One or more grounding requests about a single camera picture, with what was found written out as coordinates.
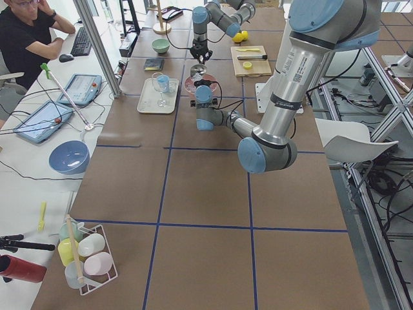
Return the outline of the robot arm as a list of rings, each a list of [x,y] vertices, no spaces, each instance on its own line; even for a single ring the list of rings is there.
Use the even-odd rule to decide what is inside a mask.
[[[213,106],[212,92],[195,91],[196,125],[224,125],[241,138],[237,155],[251,173],[285,169],[297,157],[288,129],[324,55],[373,45],[379,37],[380,1],[293,1],[276,69],[267,81],[268,103],[260,123]]]
[[[209,1],[204,6],[197,6],[192,11],[194,37],[190,53],[198,63],[205,64],[213,52],[208,48],[207,26],[213,23],[229,37],[234,37],[241,25],[252,19],[256,13],[255,1],[226,1],[236,11],[227,15],[221,9],[219,1]]]

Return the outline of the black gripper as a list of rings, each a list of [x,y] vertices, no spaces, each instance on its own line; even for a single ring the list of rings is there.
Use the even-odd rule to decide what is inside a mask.
[[[212,51],[208,48],[208,41],[193,40],[190,53],[198,62],[206,62],[212,56]]]

